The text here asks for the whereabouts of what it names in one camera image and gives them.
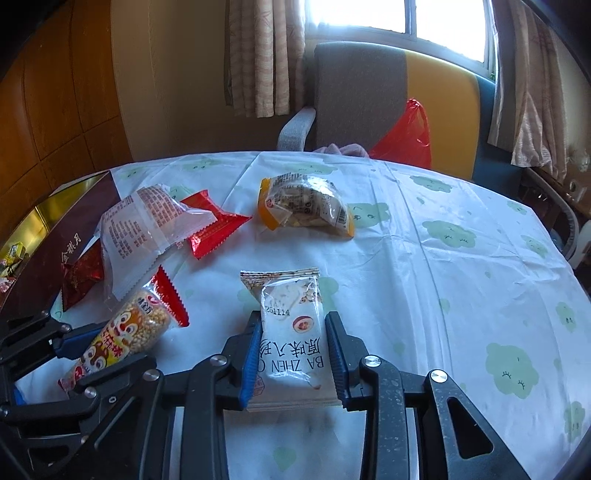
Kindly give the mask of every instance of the red wrapper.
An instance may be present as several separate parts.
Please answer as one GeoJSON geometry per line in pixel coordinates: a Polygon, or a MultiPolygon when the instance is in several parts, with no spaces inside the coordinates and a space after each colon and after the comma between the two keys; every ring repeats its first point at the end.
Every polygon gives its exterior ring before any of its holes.
{"type": "Polygon", "coordinates": [[[238,228],[252,217],[230,213],[218,207],[209,197],[207,190],[202,190],[183,200],[183,203],[192,208],[209,210],[216,216],[217,221],[191,235],[187,240],[191,245],[193,255],[201,260],[205,255],[219,247],[238,228]]]}
{"type": "Polygon", "coordinates": [[[73,265],[62,264],[61,269],[64,273],[61,303],[65,312],[105,278],[100,240],[97,240],[73,265]]]}

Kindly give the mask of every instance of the candy wrapper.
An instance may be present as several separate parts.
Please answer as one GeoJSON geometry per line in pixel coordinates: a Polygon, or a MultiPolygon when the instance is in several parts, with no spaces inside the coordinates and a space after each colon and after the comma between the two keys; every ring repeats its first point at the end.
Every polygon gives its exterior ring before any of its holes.
{"type": "Polygon", "coordinates": [[[240,226],[252,218],[222,210],[213,203],[207,190],[185,198],[182,203],[192,208],[209,210],[216,216],[215,222],[188,238],[193,255],[198,260],[219,247],[240,226]]]}
{"type": "Polygon", "coordinates": [[[338,405],[330,369],[318,268],[241,272],[261,304],[262,340],[248,410],[338,405]]]}
{"type": "Polygon", "coordinates": [[[160,267],[92,340],[84,355],[58,381],[58,385],[65,392],[72,390],[85,375],[113,365],[132,353],[149,350],[174,325],[188,326],[189,316],[160,267]]]}
{"type": "Polygon", "coordinates": [[[0,258],[0,277],[12,277],[24,260],[26,252],[25,246],[20,242],[11,246],[4,258],[0,258]]]}
{"type": "Polygon", "coordinates": [[[81,301],[90,289],[105,278],[100,240],[73,264],[62,264],[64,280],[61,285],[63,311],[81,301]]]}
{"type": "Polygon", "coordinates": [[[107,210],[100,219],[107,298],[122,300],[168,247],[215,220],[208,210],[177,202],[160,185],[139,189],[107,210]]]}
{"type": "Polygon", "coordinates": [[[352,238],[353,216],[335,185],[301,173],[262,179],[258,212],[269,230],[278,226],[324,227],[352,238]]]}

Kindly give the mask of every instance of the beige curtain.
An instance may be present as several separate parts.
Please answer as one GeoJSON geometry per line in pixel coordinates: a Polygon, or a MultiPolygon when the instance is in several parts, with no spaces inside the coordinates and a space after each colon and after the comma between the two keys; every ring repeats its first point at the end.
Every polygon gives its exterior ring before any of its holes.
{"type": "Polygon", "coordinates": [[[519,0],[492,0],[498,80],[489,143],[512,164],[566,175],[565,117],[556,38],[519,0]]]}
{"type": "Polygon", "coordinates": [[[286,115],[302,108],[303,2],[229,0],[230,81],[237,115],[286,115]]]}

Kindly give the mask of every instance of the window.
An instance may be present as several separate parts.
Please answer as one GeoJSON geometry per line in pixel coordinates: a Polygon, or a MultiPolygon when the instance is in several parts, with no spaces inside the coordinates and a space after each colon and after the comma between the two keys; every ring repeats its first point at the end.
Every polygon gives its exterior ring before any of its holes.
{"type": "Polygon", "coordinates": [[[488,1],[306,0],[306,36],[415,50],[488,78],[495,67],[488,1]]]}

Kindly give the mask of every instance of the red snack wrapper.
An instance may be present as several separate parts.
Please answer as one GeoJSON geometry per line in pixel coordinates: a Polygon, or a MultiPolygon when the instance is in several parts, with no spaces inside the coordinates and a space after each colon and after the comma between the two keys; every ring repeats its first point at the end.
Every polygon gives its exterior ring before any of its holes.
{"type": "Polygon", "coordinates": [[[189,316],[162,266],[126,302],[58,385],[68,392],[79,379],[152,348],[170,327],[189,325],[189,316]]]}
{"type": "Polygon", "coordinates": [[[203,230],[191,235],[187,241],[191,245],[193,255],[201,260],[205,255],[215,250],[238,228],[249,221],[252,217],[230,213],[218,207],[209,197],[207,190],[202,190],[195,195],[182,200],[182,203],[192,208],[209,210],[216,216],[216,221],[205,227],[203,230]]]}
{"type": "Polygon", "coordinates": [[[100,240],[97,240],[73,265],[62,264],[64,280],[61,303],[65,312],[81,301],[90,289],[105,278],[100,240]]]}

